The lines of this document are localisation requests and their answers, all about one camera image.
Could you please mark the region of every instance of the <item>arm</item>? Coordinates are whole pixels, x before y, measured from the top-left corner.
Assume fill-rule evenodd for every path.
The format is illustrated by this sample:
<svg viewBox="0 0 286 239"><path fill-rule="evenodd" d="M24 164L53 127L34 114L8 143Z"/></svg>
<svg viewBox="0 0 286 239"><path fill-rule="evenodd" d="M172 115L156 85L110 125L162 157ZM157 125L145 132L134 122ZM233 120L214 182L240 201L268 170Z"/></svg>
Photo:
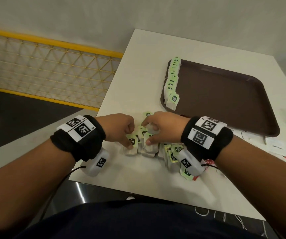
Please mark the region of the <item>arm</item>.
<svg viewBox="0 0 286 239"><path fill-rule="evenodd" d="M180 142L188 121L189 118L173 113L156 112L142 122L142 126L152 123L160 129L146 144ZM286 162L234 136L215 164L262 216L286 236Z"/></svg>
<svg viewBox="0 0 286 239"><path fill-rule="evenodd" d="M133 117L112 114L96 117L106 141L129 147L126 133L134 130ZM71 153L58 149L50 139L0 168L0 230L13 227L38 212L54 188L74 167Z"/></svg>

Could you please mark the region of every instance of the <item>person's left arm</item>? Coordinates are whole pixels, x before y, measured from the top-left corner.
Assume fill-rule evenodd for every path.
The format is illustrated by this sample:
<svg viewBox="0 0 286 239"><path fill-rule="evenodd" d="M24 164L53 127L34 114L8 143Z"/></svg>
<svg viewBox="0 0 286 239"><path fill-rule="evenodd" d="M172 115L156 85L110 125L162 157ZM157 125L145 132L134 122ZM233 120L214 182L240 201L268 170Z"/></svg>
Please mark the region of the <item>person's left arm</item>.
<svg viewBox="0 0 286 239"><path fill-rule="evenodd" d="M125 134L134 130L133 117L112 114L95 119L103 128L106 141L118 141L131 147ZM36 214L75 162L71 153L58 149L48 139L0 168L0 230Z"/></svg>

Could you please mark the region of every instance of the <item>forearm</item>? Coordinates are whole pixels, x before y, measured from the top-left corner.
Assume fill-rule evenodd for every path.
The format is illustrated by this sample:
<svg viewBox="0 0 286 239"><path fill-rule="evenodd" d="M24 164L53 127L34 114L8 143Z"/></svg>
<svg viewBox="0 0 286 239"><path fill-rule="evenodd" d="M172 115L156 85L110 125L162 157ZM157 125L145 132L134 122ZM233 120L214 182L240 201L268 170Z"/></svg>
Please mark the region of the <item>forearm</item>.
<svg viewBox="0 0 286 239"><path fill-rule="evenodd" d="M0 168L0 229L36 213L74 164L70 153L47 140Z"/></svg>
<svg viewBox="0 0 286 239"><path fill-rule="evenodd" d="M286 163L234 136L215 163L267 221L286 235Z"/></svg>

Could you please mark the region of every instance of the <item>wrist strap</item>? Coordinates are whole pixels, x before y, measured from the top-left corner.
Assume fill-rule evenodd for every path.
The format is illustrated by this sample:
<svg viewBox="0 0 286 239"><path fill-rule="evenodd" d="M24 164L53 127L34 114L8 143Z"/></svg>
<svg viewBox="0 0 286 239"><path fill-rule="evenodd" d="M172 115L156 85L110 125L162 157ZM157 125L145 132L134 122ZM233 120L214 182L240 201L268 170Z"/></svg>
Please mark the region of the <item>wrist strap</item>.
<svg viewBox="0 0 286 239"><path fill-rule="evenodd" d="M233 132L225 123L209 117L193 117L182 133L181 142L200 162L202 159L215 160L232 138Z"/></svg>
<svg viewBox="0 0 286 239"><path fill-rule="evenodd" d="M84 115L59 126L50 139L60 150L70 152L76 162L88 161L99 153L105 132L97 120Z"/></svg>

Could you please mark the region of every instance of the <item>tabletop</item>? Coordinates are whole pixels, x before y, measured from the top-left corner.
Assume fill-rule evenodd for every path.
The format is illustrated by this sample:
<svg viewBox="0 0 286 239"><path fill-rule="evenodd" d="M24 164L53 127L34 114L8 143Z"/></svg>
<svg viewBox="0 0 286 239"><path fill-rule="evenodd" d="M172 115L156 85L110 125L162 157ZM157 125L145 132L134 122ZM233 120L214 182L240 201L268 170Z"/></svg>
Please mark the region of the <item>tabletop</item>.
<svg viewBox="0 0 286 239"><path fill-rule="evenodd" d="M263 84L286 142L286 77L273 56L136 29L97 116L132 115L135 124L144 111L165 111L160 102L168 61L181 59L227 69L259 79ZM70 180L199 206L263 220L260 213L219 171L208 168L196 181L169 173L164 161L141 155L126 157L121 145L104 141L111 159L96 177L81 170Z"/></svg>

